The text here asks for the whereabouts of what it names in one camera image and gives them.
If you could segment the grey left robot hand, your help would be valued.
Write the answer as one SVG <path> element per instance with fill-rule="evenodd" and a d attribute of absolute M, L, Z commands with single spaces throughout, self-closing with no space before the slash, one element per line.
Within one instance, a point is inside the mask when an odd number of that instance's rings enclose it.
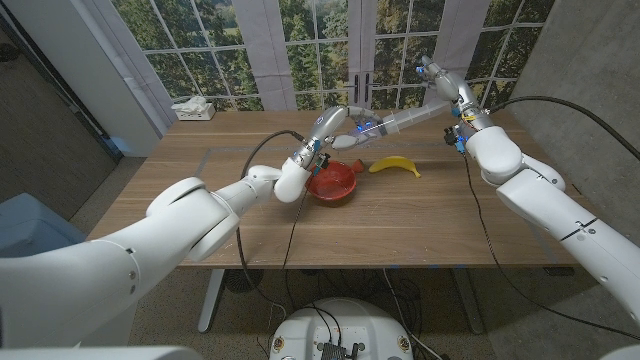
<path fill-rule="evenodd" d="M 347 134 L 336 135 L 347 118 L 356 128 Z M 327 145 L 334 150 L 349 150 L 386 134 L 382 118 L 372 110 L 356 106 L 334 106 L 325 110 L 314 122 L 310 135 L 290 157 L 299 167 L 309 169 L 314 158 Z"/>

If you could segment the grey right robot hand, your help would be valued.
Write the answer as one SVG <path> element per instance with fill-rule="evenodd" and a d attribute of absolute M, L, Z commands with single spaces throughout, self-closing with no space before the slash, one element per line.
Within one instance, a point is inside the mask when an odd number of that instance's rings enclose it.
<path fill-rule="evenodd" d="M 422 65 L 416 68 L 416 73 L 427 87 L 436 91 L 439 99 L 450 103 L 452 114 L 458 117 L 466 128 L 479 132 L 494 125 L 489 115 L 481 108 L 471 87 L 460 75 L 440 67 L 427 55 L 422 56 L 421 63 Z"/>

